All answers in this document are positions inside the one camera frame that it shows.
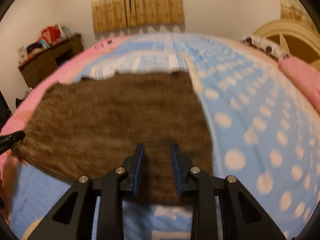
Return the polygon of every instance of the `blue polka dot blanket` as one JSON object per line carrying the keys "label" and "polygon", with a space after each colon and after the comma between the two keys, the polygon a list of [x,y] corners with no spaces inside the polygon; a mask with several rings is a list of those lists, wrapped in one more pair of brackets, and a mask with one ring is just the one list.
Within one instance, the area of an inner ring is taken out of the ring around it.
{"label": "blue polka dot blanket", "polygon": [[[150,34],[129,38],[74,82],[110,78],[115,71],[188,71],[214,142],[214,175],[238,177],[288,239],[301,232],[320,200],[320,118],[274,66],[223,39]],[[69,187],[22,165],[11,213],[14,233],[21,237]],[[192,208],[123,205],[126,240],[190,238]]]}

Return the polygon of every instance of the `curved headboard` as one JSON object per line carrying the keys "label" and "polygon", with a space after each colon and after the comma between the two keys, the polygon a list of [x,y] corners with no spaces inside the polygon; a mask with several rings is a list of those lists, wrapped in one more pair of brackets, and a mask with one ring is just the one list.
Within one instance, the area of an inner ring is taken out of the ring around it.
{"label": "curved headboard", "polygon": [[254,32],[280,45],[292,55],[320,70],[320,35],[308,26],[293,20],[267,23]]}

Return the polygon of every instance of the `blue bedsheet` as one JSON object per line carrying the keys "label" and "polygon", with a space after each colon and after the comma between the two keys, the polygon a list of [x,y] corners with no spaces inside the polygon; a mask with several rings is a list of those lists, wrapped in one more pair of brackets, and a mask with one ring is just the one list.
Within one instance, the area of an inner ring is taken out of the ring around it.
{"label": "blue bedsheet", "polygon": [[[105,79],[115,71],[189,71],[214,142],[215,176],[238,177],[286,237],[300,233],[320,200],[320,121],[278,70],[220,39],[152,34],[130,38],[74,81]],[[20,238],[68,188],[22,165],[11,212],[13,232]],[[126,240],[190,238],[190,208],[124,203],[123,210]]]}

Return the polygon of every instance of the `red plastic bag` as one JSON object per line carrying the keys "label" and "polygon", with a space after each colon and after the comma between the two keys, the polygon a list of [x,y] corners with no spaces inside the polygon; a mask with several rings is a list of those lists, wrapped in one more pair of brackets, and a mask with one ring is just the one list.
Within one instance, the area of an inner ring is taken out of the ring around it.
{"label": "red plastic bag", "polygon": [[60,34],[61,33],[59,29],[49,26],[41,32],[41,38],[44,39],[47,43],[52,44],[58,40]]}

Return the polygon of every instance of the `metal bolt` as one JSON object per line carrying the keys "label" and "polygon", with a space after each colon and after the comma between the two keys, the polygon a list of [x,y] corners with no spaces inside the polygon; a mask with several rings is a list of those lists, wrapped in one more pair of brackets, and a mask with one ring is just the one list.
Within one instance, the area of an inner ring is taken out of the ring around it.
{"label": "metal bolt", "polygon": [[118,168],[116,168],[116,173],[117,173],[117,174],[125,173],[125,168],[124,168],[124,167],[118,167]]}
{"label": "metal bolt", "polygon": [[85,175],[79,178],[79,182],[81,183],[86,183],[88,180],[89,180],[88,176],[85,176]]}
{"label": "metal bolt", "polygon": [[198,167],[192,167],[192,168],[190,169],[190,171],[191,171],[193,174],[198,174],[198,173],[200,173],[200,169],[199,169]]}
{"label": "metal bolt", "polygon": [[230,182],[230,183],[235,183],[237,181],[237,178],[235,176],[228,176],[227,177],[227,180]]}

